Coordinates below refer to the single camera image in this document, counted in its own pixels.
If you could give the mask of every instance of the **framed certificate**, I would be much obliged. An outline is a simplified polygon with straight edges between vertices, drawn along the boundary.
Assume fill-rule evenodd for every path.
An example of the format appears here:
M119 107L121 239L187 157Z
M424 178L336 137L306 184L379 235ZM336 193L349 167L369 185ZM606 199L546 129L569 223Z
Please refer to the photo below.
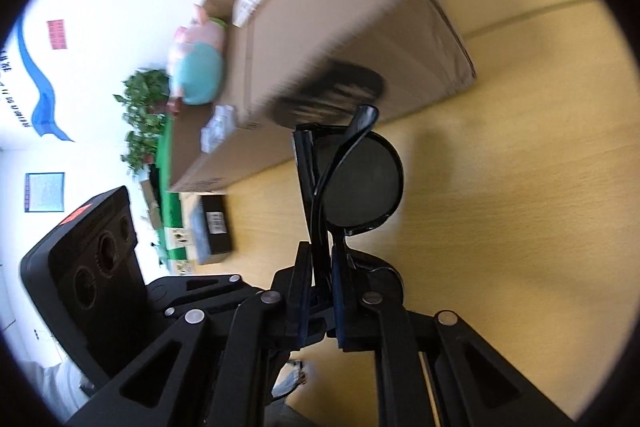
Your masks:
M64 212L65 173L28 172L24 176L25 212Z

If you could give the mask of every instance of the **small box with white label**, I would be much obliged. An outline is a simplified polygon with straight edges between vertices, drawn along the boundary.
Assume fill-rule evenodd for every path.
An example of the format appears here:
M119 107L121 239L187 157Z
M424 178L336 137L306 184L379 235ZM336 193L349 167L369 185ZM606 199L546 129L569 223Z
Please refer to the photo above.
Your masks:
M233 250L224 195L200 196L189 225L198 264L219 263Z

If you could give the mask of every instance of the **green plant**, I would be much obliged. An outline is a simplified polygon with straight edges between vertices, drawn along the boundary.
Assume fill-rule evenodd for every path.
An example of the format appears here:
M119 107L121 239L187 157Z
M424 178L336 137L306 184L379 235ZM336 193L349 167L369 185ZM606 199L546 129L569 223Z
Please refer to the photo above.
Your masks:
M129 150L120 156L133 172L153 161L156 154L165 116L154 112L154 106L167 100L168 81L163 70L138 70L124 80L123 95L113 95L125 108L123 120L133 127L125 137Z

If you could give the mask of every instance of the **pink plush toy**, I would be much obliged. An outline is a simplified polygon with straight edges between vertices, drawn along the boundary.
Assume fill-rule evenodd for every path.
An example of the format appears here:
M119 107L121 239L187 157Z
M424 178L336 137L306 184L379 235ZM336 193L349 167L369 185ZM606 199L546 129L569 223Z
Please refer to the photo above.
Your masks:
M169 52L167 73L171 77L169 112L180 111L182 103L202 105L212 102L222 84L223 47L226 24L209 19L202 6L194 5L195 19L188 28L175 32Z

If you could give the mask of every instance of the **red poster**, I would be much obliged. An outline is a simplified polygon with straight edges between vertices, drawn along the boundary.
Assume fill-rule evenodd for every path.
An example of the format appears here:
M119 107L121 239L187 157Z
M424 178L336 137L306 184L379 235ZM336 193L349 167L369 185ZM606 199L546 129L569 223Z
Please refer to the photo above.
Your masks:
M51 42L51 49L66 50L64 19L47 21L47 26L49 26L49 42Z

